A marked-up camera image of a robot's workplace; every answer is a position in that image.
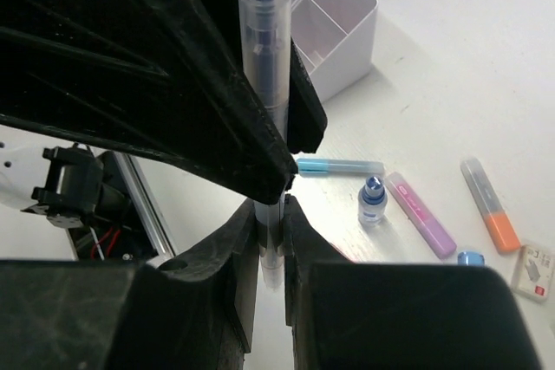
pen holder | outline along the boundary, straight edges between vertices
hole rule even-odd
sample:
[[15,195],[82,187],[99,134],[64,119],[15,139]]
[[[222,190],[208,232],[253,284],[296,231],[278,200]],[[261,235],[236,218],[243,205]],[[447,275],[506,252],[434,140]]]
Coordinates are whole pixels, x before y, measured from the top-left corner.
[[324,102],[370,71],[377,0],[291,1],[291,36]]

pink marker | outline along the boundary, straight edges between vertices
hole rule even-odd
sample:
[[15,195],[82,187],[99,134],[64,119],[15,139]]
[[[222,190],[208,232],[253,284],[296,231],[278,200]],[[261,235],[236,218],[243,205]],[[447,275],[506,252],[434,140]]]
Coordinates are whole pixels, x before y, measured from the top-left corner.
[[457,244],[399,172],[388,175],[385,185],[436,256],[445,259],[457,250]]

orange and gray marker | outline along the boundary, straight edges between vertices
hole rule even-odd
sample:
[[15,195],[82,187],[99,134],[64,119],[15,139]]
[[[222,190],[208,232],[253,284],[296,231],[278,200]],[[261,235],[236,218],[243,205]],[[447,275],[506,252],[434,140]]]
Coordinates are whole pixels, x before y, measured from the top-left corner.
[[497,251],[508,253],[518,250],[521,246],[519,237],[505,214],[481,163],[476,158],[466,159],[460,164],[460,169]]

white table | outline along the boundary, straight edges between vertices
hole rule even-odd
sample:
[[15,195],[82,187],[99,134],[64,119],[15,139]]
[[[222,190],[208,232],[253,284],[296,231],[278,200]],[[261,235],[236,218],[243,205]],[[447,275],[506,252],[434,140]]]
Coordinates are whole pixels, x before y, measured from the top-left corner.
[[[459,163],[480,158],[522,240],[555,245],[555,0],[378,1],[375,68],[325,104],[329,127],[318,156],[379,159],[402,172],[459,246],[481,250],[508,281],[516,257],[495,251]],[[36,140],[14,132],[0,130]],[[171,166],[146,160],[141,166],[180,250],[222,225],[243,200]],[[293,194],[313,226],[354,260],[439,262],[394,201],[387,230],[362,232],[361,185],[361,179],[299,178]],[[0,255],[72,257],[43,218],[2,207],[0,215],[6,224]],[[541,360],[555,368],[548,327],[555,295],[544,306],[517,300]],[[254,331],[245,369],[293,368],[283,292],[270,292],[261,279]]]

white wire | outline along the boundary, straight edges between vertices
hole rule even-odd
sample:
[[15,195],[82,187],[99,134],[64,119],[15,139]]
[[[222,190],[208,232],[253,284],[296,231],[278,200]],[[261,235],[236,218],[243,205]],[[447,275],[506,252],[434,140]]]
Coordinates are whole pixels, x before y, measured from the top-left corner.
[[90,232],[93,235],[93,240],[95,240],[96,249],[98,250],[98,254],[101,255],[101,259],[104,260],[104,252],[102,252],[102,247],[98,244],[98,237],[96,236],[95,229],[90,227]]

